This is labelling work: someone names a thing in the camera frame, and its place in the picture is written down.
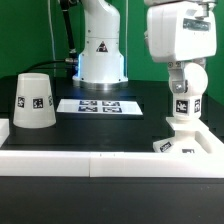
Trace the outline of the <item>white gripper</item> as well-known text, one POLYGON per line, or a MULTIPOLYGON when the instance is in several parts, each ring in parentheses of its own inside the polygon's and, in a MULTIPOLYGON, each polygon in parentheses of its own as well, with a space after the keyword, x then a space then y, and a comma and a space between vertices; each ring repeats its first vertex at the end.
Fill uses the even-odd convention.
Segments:
POLYGON ((155 62, 169 62, 169 86, 174 94, 187 91, 185 63, 195 59, 206 65, 204 57, 217 49, 214 13, 203 15, 196 2, 146 2, 149 52, 155 62))

